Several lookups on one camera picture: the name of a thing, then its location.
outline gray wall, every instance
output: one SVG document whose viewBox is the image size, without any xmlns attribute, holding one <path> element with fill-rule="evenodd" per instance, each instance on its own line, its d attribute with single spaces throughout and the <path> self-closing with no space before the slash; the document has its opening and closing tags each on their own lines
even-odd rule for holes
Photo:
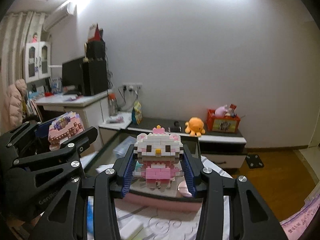
<svg viewBox="0 0 320 240">
<path fill-rule="evenodd" d="M 113 84 L 142 82 L 148 117 L 236 104 L 248 147 L 307 145 L 319 113 L 319 29 L 300 0 L 79 0 L 51 30 L 52 64 L 104 29 Z"/>
</svg>

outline water bottle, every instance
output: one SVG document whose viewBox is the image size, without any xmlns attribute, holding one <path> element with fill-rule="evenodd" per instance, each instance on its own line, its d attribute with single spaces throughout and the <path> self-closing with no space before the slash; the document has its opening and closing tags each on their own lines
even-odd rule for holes
<svg viewBox="0 0 320 240">
<path fill-rule="evenodd" d="M 109 116 L 118 115 L 118 104 L 116 101 L 116 95 L 111 93 L 108 95 L 109 98 Z"/>
</svg>

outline curtain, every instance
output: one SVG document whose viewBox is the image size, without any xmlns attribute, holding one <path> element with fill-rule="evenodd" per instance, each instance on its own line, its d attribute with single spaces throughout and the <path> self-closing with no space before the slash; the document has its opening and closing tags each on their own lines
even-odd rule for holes
<svg viewBox="0 0 320 240">
<path fill-rule="evenodd" d="M 33 11 L 10 13 L 0 22 L 0 111 L 7 87 L 24 78 L 25 45 L 31 42 L 35 32 L 38 41 L 41 40 L 45 16 L 45 13 Z"/>
</svg>

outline cabinet door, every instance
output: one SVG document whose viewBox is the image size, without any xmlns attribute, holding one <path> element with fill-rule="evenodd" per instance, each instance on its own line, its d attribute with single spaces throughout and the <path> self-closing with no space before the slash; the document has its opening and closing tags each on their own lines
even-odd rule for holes
<svg viewBox="0 0 320 240">
<path fill-rule="evenodd" d="M 39 79 L 51 76 L 50 65 L 50 43 L 39 42 Z"/>
<path fill-rule="evenodd" d="M 25 78 L 26 82 L 39 79 L 39 43 L 27 43 L 25 52 Z"/>
</svg>

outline drawer handle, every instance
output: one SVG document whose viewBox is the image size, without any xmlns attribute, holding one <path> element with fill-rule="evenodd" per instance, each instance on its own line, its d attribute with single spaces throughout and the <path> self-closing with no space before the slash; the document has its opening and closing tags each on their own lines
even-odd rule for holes
<svg viewBox="0 0 320 240">
<path fill-rule="evenodd" d="M 227 162 L 222 162 L 222 163 L 216 163 L 216 162 L 213 162 L 214 164 L 227 164 Z"/>
</svg>

